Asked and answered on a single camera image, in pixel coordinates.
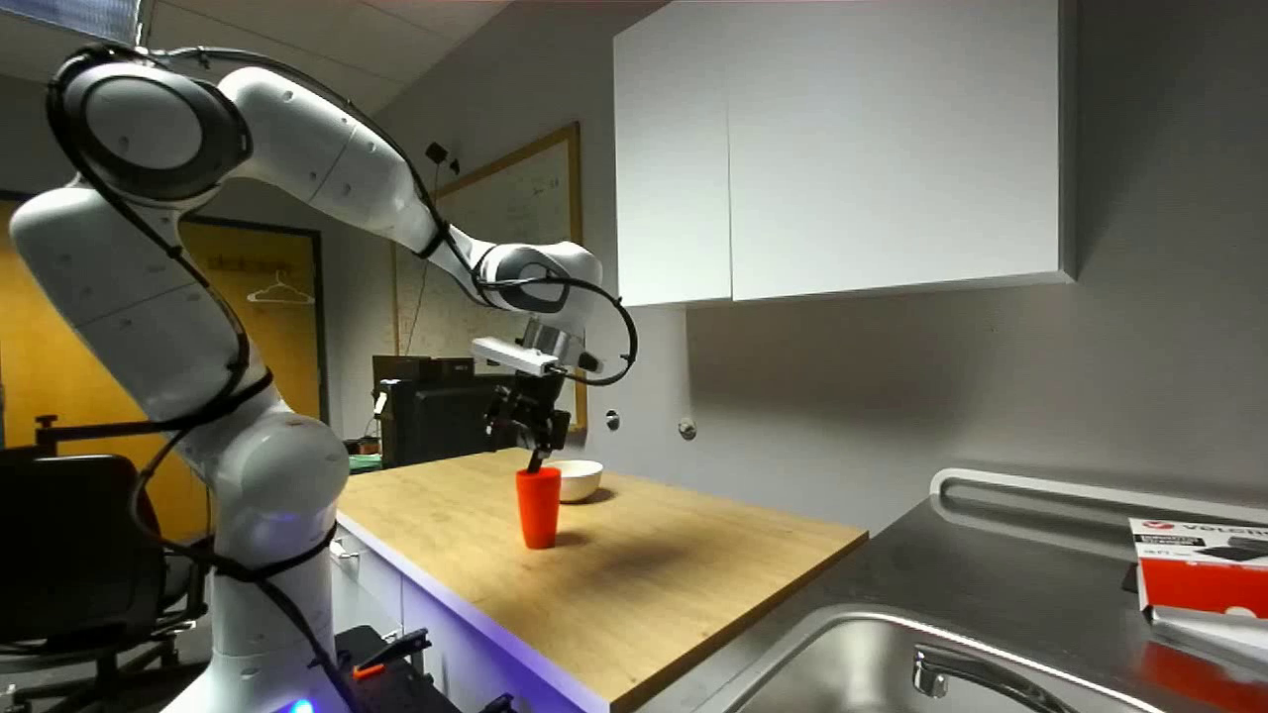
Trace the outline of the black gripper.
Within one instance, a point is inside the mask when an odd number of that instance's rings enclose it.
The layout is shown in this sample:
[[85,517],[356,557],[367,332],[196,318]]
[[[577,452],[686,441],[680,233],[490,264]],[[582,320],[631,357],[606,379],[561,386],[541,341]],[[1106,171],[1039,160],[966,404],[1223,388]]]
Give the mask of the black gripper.
[[529,448],[521,472],[540,472],[568,441],[571,418],[557,407],[557,388],[557,378],[515,373],[490,395],[487,433]]

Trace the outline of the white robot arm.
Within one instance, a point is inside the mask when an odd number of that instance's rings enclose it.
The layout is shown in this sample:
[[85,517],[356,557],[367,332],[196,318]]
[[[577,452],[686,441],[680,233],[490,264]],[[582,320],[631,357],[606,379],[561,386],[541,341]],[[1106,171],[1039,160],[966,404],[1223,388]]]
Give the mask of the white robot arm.
[[10,216],[14,255],[214,497],[214,651],[165,713],[351,713],[330,585],[346,445],[285,404],[187,259],[182,216],[253,177],[389,238],[470,303],[521,313],[521,346],[478,349],[540,386],[582,366],[599,259],[573,242],[464,233],[367,119],[274,68],[195,78],[141,53],[85,49],[56,72],[48,127],[75,177]]

